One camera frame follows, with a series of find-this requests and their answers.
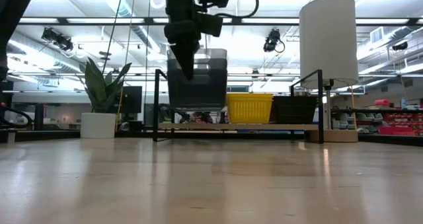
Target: ceiling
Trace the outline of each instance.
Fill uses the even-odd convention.
[[[119,0],[32,0],[24,17],[115,17]],[[137,17],[165,17],[164,0],[125,0],[128,7],[134,8],[134,16]],[[255,17],[298,17],[302,6],[312,0],[260,0],[260,6]],[[233,15],[245,15],[254,9],[254,0],[229,0],[225,9],[211,9],[210,13],[230,13]],[[423,15],[423,0],[356,0],[356,16],[371,18],[390,17],[421,17]],[[41,39],[45,27],[52,27],[55,31],[72,38],[72,42],[78,49],[70,54],[61,54],[57,47],[48,44],[46,47],[54,51],[55,59],[65,56],[69,63],[78,66],[79,62],[92,57],[101,62],[100,51],[108,51],[110,35],[112,45],[110,47],[111,67],[121,67],[125,62],[133,63],[133,71],[137,68],[145,71],[145,67],[162,67],[165,70],[163,58],[150,55],[145,43],[134,34],[129,26],[42,26],[42,25],[19,25],[16,33],[41,47],[46,43]],[[286,50],[276,57],[277,53],[264,53],[263,44],[272,28],[277,28],[284,37]],[[358,44],[369,39],[369,33],[378,26],[358,26]],[[165,54],[167,39],[164,37],[164,26],[143,26],[149,37]],[[420,48],[418,38],[413,38],[415,49]],[[208,48],[224,48],[228,51],[228,65],[230,73],[250,73],[252,69],[261,69],[263,73],[284,73],[283,69],[299,68],[299,29],[298,26],[243,26],[225,25],[221,36],[203,36],[201,45]],[[363,70],[389,60],[386,50],[375,50],[361,61]]]

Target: wooden shelf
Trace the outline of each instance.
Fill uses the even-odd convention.
[[[159,129],[195,129],[195,130],[306,130],[315,131],[313,124],[159,124]]]

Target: yellow basket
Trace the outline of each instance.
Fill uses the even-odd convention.
[[[272,94],[228,94],[229,121],[233,124],[267,124],[272,100]]]

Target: cylindrical white lamp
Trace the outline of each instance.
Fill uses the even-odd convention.
[[[354,0],[314,0],[304,6],[299,13],[301,78],[322,69],[323,86],[329,92],[355,85],[358,82],[356,36]],[[317,89],[317,76],[301,86]]]

